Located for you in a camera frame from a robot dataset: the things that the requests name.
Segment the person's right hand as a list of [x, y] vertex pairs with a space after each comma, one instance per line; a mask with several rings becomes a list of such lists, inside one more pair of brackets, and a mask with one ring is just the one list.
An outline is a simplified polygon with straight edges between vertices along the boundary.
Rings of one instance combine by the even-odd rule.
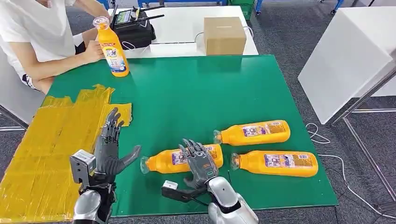
[[94, 63], [104, 58], [104, 53], [98, 41], [90, 41], [82, 55], [85, 64]]

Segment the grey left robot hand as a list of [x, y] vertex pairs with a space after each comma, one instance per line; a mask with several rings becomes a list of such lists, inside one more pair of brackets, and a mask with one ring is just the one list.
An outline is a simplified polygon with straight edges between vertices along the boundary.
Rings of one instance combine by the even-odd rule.
[[101, 132], [97, 137], [94, 156], [97, 161], [95, 172], [116, 176], [132, 164], [140, 155], [141, 146], [136, 145], [124, 157], [119, 157], [119, 137], [124, 121], [118, 121], [121, 114], [113, 108], [108, 114]]

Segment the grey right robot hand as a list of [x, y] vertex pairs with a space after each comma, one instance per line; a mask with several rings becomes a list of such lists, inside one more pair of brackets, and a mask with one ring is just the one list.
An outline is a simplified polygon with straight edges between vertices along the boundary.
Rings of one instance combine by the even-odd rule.
[[184, 182], [191, 188], [202, 188], [210, 179], [219, 175], [218, 167], [210, 152], [201, 143], [187, 139], [183, 139], [183, 142], [184, 145], [179, 144], [179, 148], [192, 173], [184, 178]]

